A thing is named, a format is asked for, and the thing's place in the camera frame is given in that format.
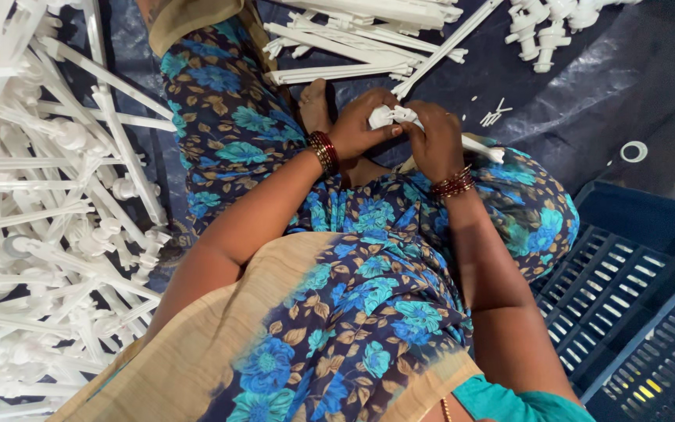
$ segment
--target lap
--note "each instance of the lap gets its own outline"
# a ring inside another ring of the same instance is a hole
[[[188,217],[198,236],[305,146],[303,130],[260,71],[254,48],[231,18],[186,35],[161,63],[187,169]],[[577,235],[579,218],[569,195],[530,156],[512,148],[503,165],[470,159],[476,189],[522,274],[528,282],[548,274]],[[315,184],[286,233],[417,234],[440,257],[451,257],[447,211],[428,195],[430,183],[417,170],[360,188],[340,185],[339,175]]]

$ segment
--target woman's right hand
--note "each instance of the woman's right hand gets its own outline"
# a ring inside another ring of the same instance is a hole
[[[435,103],[410,101],[426,133],[411,122],[400,123],[410,138],[418,169],[432,183],[442,182],[465,168],[460,121]]]

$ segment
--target blouse sleeve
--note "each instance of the blouse sleeve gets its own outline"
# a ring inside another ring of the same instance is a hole
[[[577,404],[542,391],[515,394],[483,375],[471,377],[452,394],[474,419],[489,417],[507,422],[595,422]]]

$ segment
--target woman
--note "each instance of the woman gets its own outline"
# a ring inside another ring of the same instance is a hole
[[[527,286],[578,217],[529,156],[464,156],[459,120],[422,101],[406,107],[425,133],[368,130],[375,107],[398,104],[385,89],[333,125],[323,80],[299,102],[306,147],[236,18],[184,36],[161,70],[200,238],[142,352],[55,418],[592,420]],[[361,156],[401,132],[417,170]]]

